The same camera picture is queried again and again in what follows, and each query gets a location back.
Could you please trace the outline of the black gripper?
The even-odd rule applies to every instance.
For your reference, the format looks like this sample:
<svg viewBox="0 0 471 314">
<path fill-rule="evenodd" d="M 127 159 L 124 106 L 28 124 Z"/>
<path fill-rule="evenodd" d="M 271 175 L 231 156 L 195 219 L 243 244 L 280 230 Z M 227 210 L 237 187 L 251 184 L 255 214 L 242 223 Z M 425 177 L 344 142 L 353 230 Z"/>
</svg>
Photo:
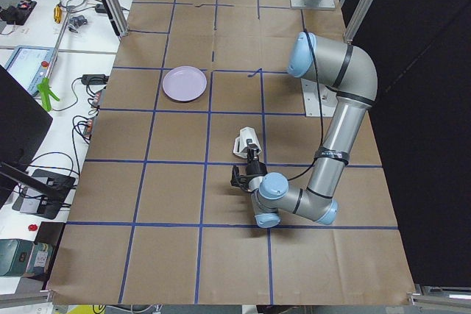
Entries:
<svg viewBox="0 0 471 314">
<path fill-rule="evenodd" d="M 255 143 L 247 145 L 246 175 L 249 177 L 265 176 L 266 165 L 259 160 L 259 146 Z"/>
</svg>

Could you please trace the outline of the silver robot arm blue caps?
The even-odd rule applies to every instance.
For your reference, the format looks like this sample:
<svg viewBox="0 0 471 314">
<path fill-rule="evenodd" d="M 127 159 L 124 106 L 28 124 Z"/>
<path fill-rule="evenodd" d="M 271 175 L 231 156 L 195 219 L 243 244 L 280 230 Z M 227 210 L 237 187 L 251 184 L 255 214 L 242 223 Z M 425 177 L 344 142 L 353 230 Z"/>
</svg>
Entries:
<svg viewBox="0 0 471 314">
<path fill-rule="evenodd" d="M 375 103 L 378 76 L 371 57 L 361 48 L 308 31 L 298 34 L 287 67 L 288 74 L 333 90 L 336 106 L 325 136 L 314 153 L 306 188 L 294 187 L 281 173 L 268 172 L 259 160 L 261 146 L 253 128 L 241 129 L 234 153 L 247 161 L 246 173 L 231 183 L 250 194 L 256 224 L 268 229 L 280 223 L 284 210 L 323 225 L 338 212 L 333 198 L 364 116 Z"/>
</svg>

